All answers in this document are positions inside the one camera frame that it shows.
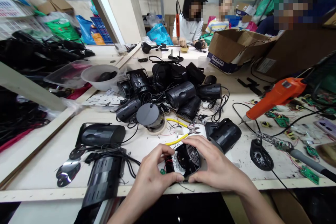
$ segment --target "white shirt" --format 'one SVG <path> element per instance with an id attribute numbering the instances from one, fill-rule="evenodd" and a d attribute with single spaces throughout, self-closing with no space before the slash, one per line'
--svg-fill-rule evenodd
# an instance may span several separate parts
<path id="1" fill-rule="evenodd" d="M 180 13 L 180 37 L 185 38 L 187 44 L 193 43 L 198 40 L 202 34 L 203 19 L 201 21 L 187 21 Z M 176 35 L 176 18 L 174 21 L 173 37 Z"/>

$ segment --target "striped shirt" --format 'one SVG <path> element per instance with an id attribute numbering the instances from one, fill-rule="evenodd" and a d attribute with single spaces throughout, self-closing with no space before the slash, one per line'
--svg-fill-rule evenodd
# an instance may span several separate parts
<path id="1" fill-rule="evenodd" d="M 207 33 L 214 33 L 220 30 L 225 30 L 228 25 L 229 25 L 228 21 L 216 21 L 216 19 L 214 19 L 210 21 L 205 31 Z"/>

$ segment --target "workbench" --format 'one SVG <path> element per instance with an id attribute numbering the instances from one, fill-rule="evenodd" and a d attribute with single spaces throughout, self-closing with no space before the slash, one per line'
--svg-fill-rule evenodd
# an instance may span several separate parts
<path id="1" fill-rule="evenodd" d="M 139 46 L 134 49 L 139 49 L 139 51 L 133 52 L 133 58 L 129 60 L 118 56 L 116 54 L 114 46 L 112 45 L 87 47 L 96 52 L 96 56 L 89 58 L 89 60 L 92 60 L 96 64 L 117 65 L 118 63 L 120 63 L 120 61 L 125 61 L 126 64 L 139 64 L 142 68 L 146 69 L 148 75 L 152 74 L 153 63 L 151 61 L 144 63 L 139 63 L 137 61 L 137 58 L 140 58 L 143 55 L 141 49 L 139 49 Z M 163 60 L 168 60 L 167 57 L 171 53 L 171 49 L 173 49 L 173 56 L 178 55 L 179 47 L 169 47 L 169 51 L 162 52 Z M 194 62 L 194 64 L 197 65 L 198 57 L 206 55 L 207 53 L 202 53 L 196 51 L 194 48 L 189 48 L 186 54 L 181 54 L 181 56 L 184 57 L 184 61 L 182 61 L 180 64 L 182 64 L 183 66 L 187 66 L 190 62 Z M 243 66 L 238 72 L 231 75 L 226 75 L 213 65 L 209 64 L 209 66 L 205 70 L 205 75 L 215 75 L 217 77 L 217 83 L 221 83 L 222 86 L 225 86 L 229 89 L 231 93 L 230 98 L 223 108 L 224 112 L 222 113 L 221 119 L 229 118 L 237 125 L 240 123 L 241 119 L 234 112 L 232 104 L 236 102 L 246 103 L 252 99 L 259 100 L 259 98 L 250 89 L 244 88 L 242 85 L 240 85 L 237 79 L 240 78 L 242 81 L 246 82 L 246 78 L 250 77 L 260 84 L 258 88 L 261 91 L 263 91 L 263 86 L 268 85 L 267 82 L 258 80 L 250 74 L 250 66 Z M 260 76 L 263 79 L 273 81 L 272 78 L 268 78 L 257 73 L 256 75 Z M 94 93 L 95 90 L 91 90 L 90 92 L 85 93 L 78 100 L 80 102 L 83 102 Z M 235 108 L 241 116 L 243 116 L 248 110 L 247 107 L 239 104 L 235 105 Z M 292 122 L 296 118 L 308 114 L 308 112 L 309 111 L 291 111 L 283 114 L 292 115 L 292 117 L 290 118 L 290 121 Z M 170 114 L 169 118 L 176 118 L 174 112 Z M 317 120 L 319 119 L 314 116 L 309 116 L 300 120 L 299 123 L 305 123 L 307 125 L 313 126 L 313 122 Z M 260 121 L 267 121 L 273 125 L 272 128 L 261 127 L 261 131 L 264 133 L 274 135 L 283 129 L 277 126 L 272 118 L 267 118 L 264 115 L 258 119 L 258 122 Z M 83 123 L 86 122 L 108 122 L 112 124 L 124 125 L 125 127 L 127 126 L 126 123 L 117 122 L 116 115 L 113 113 L 98 112 L 94 108 L 86 107 L 79 114 L 71 118 L 68 122 L 64 123 L 64 126 L 45 144 L 45 146 L 39 152 L 36 153 L 35 157 L 23 168 L 21 168 L 10 181 L 7 182 L 5 187 L 3 187 L 3 190 L 0 191 L 0 202 L 42 201 L 40 203 L 36 202 L 33 204 L 41 204 L 44 206 L 46 204 L 45 201 L 52 200 L 61 200 L 60 202 L 63 202 L 64 200 L 75 200 L 77 203 L 81 203 L 81 200 L 84 198 L 86 192 L 92 165 L 82 163 L 83 165 L 81 166 L 81 169 L 74 178 L 74 180 L 65 188 L 57 187 L 56 170 L 69 158 L 69 153 L 75 147 L 79 128 Z M 254 121 L 248 122 L 248 124 L 255 131 L 258 130 Z M 197 124 L 197 127 L 200 127 L 199 131 L 201 131 L 201 134 L 205 136 L 204 126 Z M 230 161 L 236 163 L 237 166 L 240 167 L 240 169 L 249 176 L 249 178 L 253 181 L 253 183 L 259 190 L 283 189 L 283 185 L 279 182 L 279 180 L 274 176 L 271 171 L 262 171 L 251 161 L 250 146 L 251 140 L 255 139 L 255 136 L 244 124 L 240 124 L 239 127 L 242 131 L 241 137 L 234 145 L 234 147 L 229 152 L 227 152 L 226 156 L 229 158 Z M 19 148 L 29 146 L 29 141 L 38 136 L 39 131 L 41 130 L 43 130 L 43 128 L 33 131 L 20 142 L 16 143 L 11 148 L 1 153 L 1 166 L 10 166 L 11 164 L 7 163 L 5 158 L 9 158 L 11 155 L 17 153 Z M 132 136 L 135 130 L 136 127 L 134 127 L 133 129 L 126 128 L 125 139 L 128 139 L 130 136 Z M 142 158 L 146 156 L 159 143 L 174 141 L 176 139 L 176 136 L 168 136 L 170 134 L 171 132 L 166 129 L 162 133 L 162 135 L 150 136 L 146 133 L 146 129 L 142 125 L 139 125 L 136 135 L 130 141 L 125 143 L 123 147 L 127 149 L 127 152 L 131 152 L 131 157 L 141 161 Z M 278 137 L 286 141 L 289 140 L 284 134 L 281 134 Z M 332 140 L 330 140 L 326 135 L 323 135 L 323 137 L 320 138 L 320 141 L 322 144 L 324 144 L 329 143 Z M 307 188 L 318 186 L 326 187 L 336 185 L 334 182 L 325 178 L 321 174 L 318 174 L 320 177 L 320 184 L 315 185 L 313 182 L 304 178 L 300 174 L 299 169 L 292 164 L 291 160 L 285 153 L 276 149 L 274 146 L 265 141 L 263 142 L 263 146 L 269 152 L 270 156 L 274 161 L 274 172 L 288 188 Z M 299 141 L 296 149 L 302 151 L 303 153 L 306 153 L 303 147 L 303 143 Z M 321 165 L 325 166 L 331 172 L 336 173 L 336 169 L 328 165 L 322 159 Z M 137 173 L 138 168 L 139 167 L 133 163 L 133 169 L 135 173 Z M 126 184 L 124 185 L 123 183 L 120 183 L 119 185 L 118 196 L 120 197 L 126 196 L 128 194 L 134 182 L 134 179 L 131 177 L 127 167 L 124 171 L 123 180 Z M 183 186 L 188 188 L 189 190 L 181 187 L 179 184 L 175 184 L 169 187 L 166 190 L 165 194 L 207 193 L 219 191 L 216 188 L 212 188 L 208 185 L 201 183 L 183 183 Z"/>

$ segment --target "pliers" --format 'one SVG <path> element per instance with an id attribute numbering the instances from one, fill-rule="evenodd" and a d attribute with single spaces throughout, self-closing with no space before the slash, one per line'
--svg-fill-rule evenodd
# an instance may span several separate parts
<path id="1" fill-rule="evenodd" d="M 175 123 L 178 123 L 180 124 L 181 126 L 187 128 L 189 130 L 189 132 L 187 134 L 185 134 L 183 137 L 177 139 L 176 141 L 174 142 L 170 142 L 170 143 L 165 143 L 165 145 L 174 145 L 174 144 L 177 144 L 178 142 L 180 142 L 182 139 L 186 138 L 187 136 L 189 136 L 190 134 L 199 134 L 200 132 L 196 131 L 199 129 L 199 127 L 189 127 L 187 125 L 185 125 L 184 123 L 178 121 L 178 120 L 175 120 L 175 119 L 171 119 L 171 118 L 168 118 L 167 121 L 173 121 Z"/>

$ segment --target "white table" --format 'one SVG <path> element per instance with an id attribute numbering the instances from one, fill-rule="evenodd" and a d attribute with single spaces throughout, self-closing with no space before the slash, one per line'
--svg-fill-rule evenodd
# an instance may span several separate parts
<path id="1" fill-rule="evenodd" d="M 174 56 L 176 56 L 179 48 L 173 48 Z M 110 57 L 104 48 L 100 49 L 100 54 L 103 56 L 95 56 L 96 63 L 106 64 L 110 61 Z M 171 52 L 163 52 L 163 60 L 167 60 L 167 56 Z M 194 62 L 197 65 L 197 58 L 199 56 L 206 56 L 207 54 L 196 51 L 194 48 L 190 48 L 187 54 L 181 54 L 184 57 L 184 61 L 181 62 L 183 66 L 188 65 L 190 62 Z M 139 64 L 137 61 L 137 55 L 134 55 L 134 59 L 129 61 L 129 64 Z M 153 64 L 148 61 L 140 63 L 142 68 L 145 68 L 148 74 L 151 74 L 151 68 Z M 257 80 L 252 77 L 249 73 L 249 68 L 242 68 L 240 71 L 232 74 L 226 75 L 219 71 L 214 66 L 210 65 L 206 69 L 206 75 L 215 75 L 217 77 L 217 82 L 221 83 L 223 86 L 227 87 L 231 96 L 228 103 L 224 107 L 224 113 L 222 113 L 223 118 L 230 118 L 235 124 L 240 123 L 239 117 L 236 115 L 232 109 L 232 104 L 234 102 L 248 102 L 251 99 L 257 99 L 256 95 L 247 88 L 244 88 L 237 82 L 237 78 L 246 81 L 246 77 L 251 77 L 260 83 L 259 89 L 262 90 L 262 87 L 266 85 L 266 82 Z M 237 111 L 244 115 L 247 111 L 247 107 L 242 105 L 236 105 Z M 307 112 L 286 112 L 283 114 L 292 114 L 294 116 L 302 116 L 307 114 Z M 312 125 L 316 121 L 314 116 L 303 118 L 300 123 L 305 123 Z M 262 116 L 258 121 L 268 121 L 274 127 L 271 129 L 261 128 L 261 130 L 267 134 L 276 134 L 282 130 L 278 127 L 275 121 L 266 116 Z M 5 191 L 0 191 L 0 201 L 11 202 L 11 201 L 48 201 L 48 200 L 65 200 L 65 199 L 82 199 L 86 192 L 86 187 L 88 183 L 88 178 L 91 172 L 92 166 L 87 164 L 83 165 L 76 178 L 66 187 L 58 188 L 56 185 L 56 169 L 63 164 L 68 159 L 69 153 L 74 149 L 75 142 L 77 139 L 77 134 L 80 126 L 86 122 L 97 122 L 97 123 L 113 123 L 121 124 L 126 126 L 124 123 L 116 121 L 115 114 L 111 113 L 100 113 L 92 108 L 86 108 L 80 114 L 72 118 L 47 144 L 46 146 L 39 151 L 36 156 L 21 170 L 21 172 L 12 179 L 8 184 Z M 249 125 L 257 131 L 255 122 L 249 122 Z M 203 126 L 199 126 L 202 135 L 205 135 L 205 130 Z M 244 171 L 254 182 L 259 190 L 265 189 L 283 189 L 283 185 L 276 179 L 272 172 L 262 171 L 257 168 L 250 159 L 250 145 L 251 140 L 255 137 L 247 129 L 244 124 L 241 124 L 240 129 L 242 131 L 242 136 L 236 145 L 226 154 L 227 157 L 234 163 L 241 165 L 241 170 Z M 133 135 L 136 127 L 133 129 L 127 129 L 125 139 Z M 285 135 L 280 135 L 279 138 L 288 140 Z M 139 126 L 138 132 L 128 141 L 124 148 L 127 151 L 131 151 L 131 156 L 139 161 L 147 155 L 158 143 L 171 142 L 172 137 L 170 136 L 150 136 L 146 133 L 146 129 Z M 331 140 L 327 137 L 323 137 L 321 142 L 328 143 Z M 263 146 L 269 152 L 270 156 L 274 161 L 274 171 L 282 180 L 282 182 L 288 188 L 305 188 L 305 187 L 317 187 L 306 178 L 303 178 L 299 170 L 291 163 L 290 159 L 281 151 L 277 150 L 274 146 L 271 146 L 269 143 L 264 142 Z M 299 142 L 297 149 L 305 153 L 304 145 L 302 142 Z M 325 166 L 330 171 L 336 173 L 336 169 L 325 163 L 321 160 L 321 164 Z M 135 173 L 138 171 L 138 166 L 133 164 L 133 169 Z M 320 185 L 319 186 L 335 186 L 336 184 L 330 181 L 327 178 L 324 178 L 321 174 L 320 176 Z M 126 185 L 120 184 L 118 190 L 118 196 L 126 196 L 129 192 L 134 179 L 130 176 L 128 168 L 126 167 L 124 172 L 124 181 L 127 182 Z M 215 188 L 209 187 L 204 184 L 184 184 L 185 187 L 194 191 L 195 193 L 205 193 L 205 192 L 214 192 L 218 191 Z M 167 189 L 165 194 L 178 194 L 178 193 L 191 193 L 190 191 L 182 188 L 178 184 L 171 186 Z"/>

